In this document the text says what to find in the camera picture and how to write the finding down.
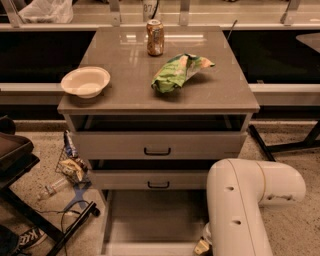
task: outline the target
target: drawer handle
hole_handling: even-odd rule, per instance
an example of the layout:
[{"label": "drawer handle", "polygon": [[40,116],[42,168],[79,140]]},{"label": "drawer handle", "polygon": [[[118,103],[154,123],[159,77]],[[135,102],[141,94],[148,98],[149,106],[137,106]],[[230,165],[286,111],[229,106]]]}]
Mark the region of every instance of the drawer handle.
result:
[{"label": "drawer handle", "polygon": [[148,188],[151,189],[166,189],[169,188],[170,182],[167,181],[166,183],[159,183],[158,185],[153,185],[150,181],[148,181]]},{"label": "drawer handle", "polygon": [[144,148],[144,154],[147,156],[168,156],[171,153],[171,148],[168,148],[167,152],[148,152],[147,148]]}]

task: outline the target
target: cabinet top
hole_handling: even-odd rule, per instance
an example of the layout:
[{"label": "cabinet top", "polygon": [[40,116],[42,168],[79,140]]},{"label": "cabinet top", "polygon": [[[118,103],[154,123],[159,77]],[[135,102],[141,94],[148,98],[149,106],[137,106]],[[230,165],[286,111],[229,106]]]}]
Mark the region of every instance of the cabinet top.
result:
[{"label": "cabinet top", "polygon": [[[99,28],[80,67],[99,66],[111,80],[91,99],[64,95],[61,114],[108,113],[247,113],[259,105],[219,27],[165,26],[161,56],[147,53],[145,27]],[[152,89],[157,71],[171,58],[188,53],[215,63],[191,77],[181,89],[160,93]]]}]

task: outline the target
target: open drawer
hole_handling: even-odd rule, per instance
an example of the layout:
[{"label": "open drawer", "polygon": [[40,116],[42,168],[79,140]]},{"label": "open drawer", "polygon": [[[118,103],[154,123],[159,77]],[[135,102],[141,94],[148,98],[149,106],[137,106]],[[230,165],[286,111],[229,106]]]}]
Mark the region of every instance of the open drawer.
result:
[{"label": "open drawer", "polygon": [[205,190],[109,191],[101,254],[192,256],[208,222]]}]

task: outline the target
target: green chip bag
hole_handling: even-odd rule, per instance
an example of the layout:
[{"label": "green chip bag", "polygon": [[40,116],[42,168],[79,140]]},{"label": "green chip bag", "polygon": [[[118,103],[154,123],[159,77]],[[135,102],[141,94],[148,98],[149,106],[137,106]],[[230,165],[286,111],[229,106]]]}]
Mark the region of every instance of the green chip bag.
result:
[{"label": "green chip bag", "polygon": [[213,67],[214,63],[204,57],[180,54],[170,59],[152,79],[152,88],[159,92],[171,92],[202,68]]}]

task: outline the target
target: drawer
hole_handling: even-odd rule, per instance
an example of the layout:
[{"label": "drawer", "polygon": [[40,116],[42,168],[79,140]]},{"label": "drawer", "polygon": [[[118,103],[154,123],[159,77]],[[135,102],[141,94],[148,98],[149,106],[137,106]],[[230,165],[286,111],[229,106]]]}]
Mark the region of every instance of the drawer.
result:
[{"label": "drawer", "polygon": [[208,170],[90,170],[96,189],[205,189]]},{"label": "drawer", "polygon": [[223,159],[237,157],[246,132],[77,132],[81,157],[94,159]]},{"label": "drawer", "polygon": [[209,222],[205,190],[111,190],[99,255],[193,256]]}]

